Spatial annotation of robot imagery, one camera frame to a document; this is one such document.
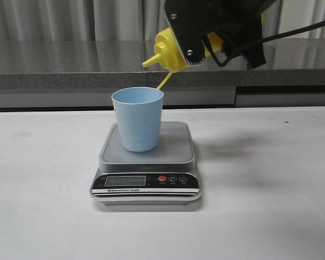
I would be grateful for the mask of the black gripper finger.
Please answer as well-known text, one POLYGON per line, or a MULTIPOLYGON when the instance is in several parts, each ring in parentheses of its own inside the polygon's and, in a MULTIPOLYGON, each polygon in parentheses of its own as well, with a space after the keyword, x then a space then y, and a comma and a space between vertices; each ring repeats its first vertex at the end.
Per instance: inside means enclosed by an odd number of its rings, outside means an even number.
POLYGON ((220 28, 228 17, 226 1, 166 1, 164 10, 182 57, 189 66, 205 60, 208 50, 217 65, 207 34, 220 28))
POLYGON ((263 39, 261 16, 250 19, 236 32, 227 34, 216 30, 214 33, 216 35, 214 39, 205 35, 202 37, 202 42, 206 52, 210 54, 217 66, 225 67, 238 56, 246 60, 247 69, 255 69, 266 64, 263 43, 259 43, 259 40, 263 39), (216 45, 220 46, 221 52, 226 56, 223 62, 215 55, 216 45))

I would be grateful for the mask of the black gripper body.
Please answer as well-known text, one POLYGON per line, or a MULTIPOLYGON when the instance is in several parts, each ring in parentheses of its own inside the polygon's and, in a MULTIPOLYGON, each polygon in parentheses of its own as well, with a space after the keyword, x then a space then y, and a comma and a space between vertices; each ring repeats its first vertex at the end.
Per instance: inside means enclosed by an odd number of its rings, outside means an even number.
POLYGON ((260 17, 275 2, 275 0, 225 0, 222 1, 222 5, 231 22, 244 24, 260 17))

